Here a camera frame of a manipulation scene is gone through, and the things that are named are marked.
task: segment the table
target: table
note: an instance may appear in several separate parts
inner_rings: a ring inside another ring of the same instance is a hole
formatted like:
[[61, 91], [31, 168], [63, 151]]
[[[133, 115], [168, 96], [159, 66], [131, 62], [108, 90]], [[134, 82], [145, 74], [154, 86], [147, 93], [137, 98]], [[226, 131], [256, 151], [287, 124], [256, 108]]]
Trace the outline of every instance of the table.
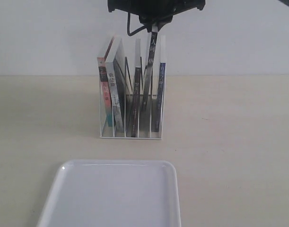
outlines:
[[99, 138], [98, 77], [0, 76], [0, 227], [34, 227], [70, 159], [177, 170], [183, 227], [289, 227], [289, 76], [168, 77], [163, 140]]

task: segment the book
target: book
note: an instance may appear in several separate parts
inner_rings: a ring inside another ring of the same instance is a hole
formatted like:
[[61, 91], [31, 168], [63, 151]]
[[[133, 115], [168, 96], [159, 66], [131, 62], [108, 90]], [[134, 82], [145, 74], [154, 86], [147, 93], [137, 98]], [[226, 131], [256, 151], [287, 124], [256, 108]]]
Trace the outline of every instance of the book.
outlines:
[[156, 43], [158, 37], [158, 28], [157, 26], [152, 27], [152, 31], [148, 36], [148, 46], [147, 55], [146, 55], [146, 64], [145, 64], [145, 73], [144, 73], [144, 89], [143, 89], [143, 100], [142, 100], [142, 111], [146, 111], [146, 106], [148, 103], [149, 97], [149, 88], [152, 79], [153, 65], [155, 58]]
[[112, 100], [109, 89], [109, 83], [106, 73], [105, 60], [109, 54], [110, 48], [114, 41], [114, 36], [108, 36], [100, 52], [97, 55], [97, 63], [99, 69], [100, 86], [103, 93], [103, 100], [105, 104], [106, 121], [109, 127], [112, 127]]
[[124, 74], [125, 55], [120, 36], [115, 36], [105, 66], [111, 93], [115, 128], [119, 132], [124, 132], [126, 95], [131, 93], [131, 87], [126, 83]]
[[141, 53], [140, 53], [140, 39], [136, 39], [135, 44], [135, 75], [133, 84], [133, 98], [131, 110], [131, 137], [138, 136], [139, 132], [139, 111], [140, 111], [140, 84], [141, 84]]
[[156, 102], [156, 118], [155, 118], [155, 131], [160, 131], [160, 120], [162, 118], [163, 102], [164, 102], [164, 88], [166, 76], [166, 40], [165, 36], [161, 36], [160, 40], [160, 66], [159, 66], [159, 79], [157, 90]]

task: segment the white tray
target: white tray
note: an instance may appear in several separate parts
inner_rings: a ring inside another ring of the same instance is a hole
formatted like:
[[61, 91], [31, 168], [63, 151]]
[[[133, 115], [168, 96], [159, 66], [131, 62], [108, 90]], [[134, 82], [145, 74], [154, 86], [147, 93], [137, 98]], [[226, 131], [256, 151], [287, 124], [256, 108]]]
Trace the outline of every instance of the white tray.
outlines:
[[180, 227], [176, 171], [166, 161], [62, 165], [37, 227]]

